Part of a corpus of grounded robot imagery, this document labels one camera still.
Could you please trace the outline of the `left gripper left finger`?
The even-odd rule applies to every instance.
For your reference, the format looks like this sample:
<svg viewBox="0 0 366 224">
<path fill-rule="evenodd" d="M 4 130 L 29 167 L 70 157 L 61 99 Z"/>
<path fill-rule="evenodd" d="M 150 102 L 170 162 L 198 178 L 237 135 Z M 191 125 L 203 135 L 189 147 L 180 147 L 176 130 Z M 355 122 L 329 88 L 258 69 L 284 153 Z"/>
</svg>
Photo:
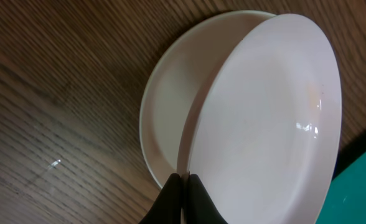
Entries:
<svg viewBox="0 0 366 224">
<path fill-rule="evenodd" d="M 179 174 L 173 173 L 139 224 L 180 224 L 181 207 L 182 179 Z"/>
</svg>

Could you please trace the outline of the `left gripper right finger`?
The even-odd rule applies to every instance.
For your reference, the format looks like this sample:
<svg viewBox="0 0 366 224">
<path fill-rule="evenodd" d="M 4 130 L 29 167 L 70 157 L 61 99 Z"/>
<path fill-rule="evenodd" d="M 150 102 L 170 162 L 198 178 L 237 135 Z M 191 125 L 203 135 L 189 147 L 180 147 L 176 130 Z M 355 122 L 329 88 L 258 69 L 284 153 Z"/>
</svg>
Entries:
<svg viewBox="0 0 366 224">
<path fill-rule="evenodd" d="M 187 224 L 227 224 L 196 174 L 187 181 L 185 220 Z"/>
</svg>

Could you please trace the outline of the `white plate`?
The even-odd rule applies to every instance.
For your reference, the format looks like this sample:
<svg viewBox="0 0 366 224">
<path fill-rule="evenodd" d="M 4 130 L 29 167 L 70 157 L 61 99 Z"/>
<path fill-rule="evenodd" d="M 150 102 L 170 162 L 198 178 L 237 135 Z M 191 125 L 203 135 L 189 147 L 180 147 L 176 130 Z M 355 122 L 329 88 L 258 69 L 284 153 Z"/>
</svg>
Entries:
<svg viewBox="0 0 366 224">
<path fill-rule="evenodd" d="M 282 14 L 252 29 L 200 88 L 177 172 L 228 223 L 314 223 L 339 149 L 342 93 L 321 28 Z"/>
<path fill-rule="evenodd" d="M 185 121 L 202 85 L 218 73 L 247 33 L 273 16 L 253 10 L 213 16 L 183 33 L 159 59 L 139 115 L 143 157 L 159 187 L 176 172 Z"/>
</svg>

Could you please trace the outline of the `white plate top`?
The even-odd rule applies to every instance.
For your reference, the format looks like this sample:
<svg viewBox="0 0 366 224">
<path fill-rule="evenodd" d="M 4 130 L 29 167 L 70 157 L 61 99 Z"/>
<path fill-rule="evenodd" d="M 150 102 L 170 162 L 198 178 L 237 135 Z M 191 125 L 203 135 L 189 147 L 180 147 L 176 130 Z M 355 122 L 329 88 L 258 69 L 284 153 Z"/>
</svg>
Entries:
<svg viewBox="0 0 366 224">
<path fill-rule="evenodd" d="M 185 121 L 202 85 L 218 73 L 247 33 L 273 16 L 253 10 L 213 16 L 183 33 L 159 59 L 139 115 L 143 157 L 159 187 L 176 172 Z"/>
</svg>

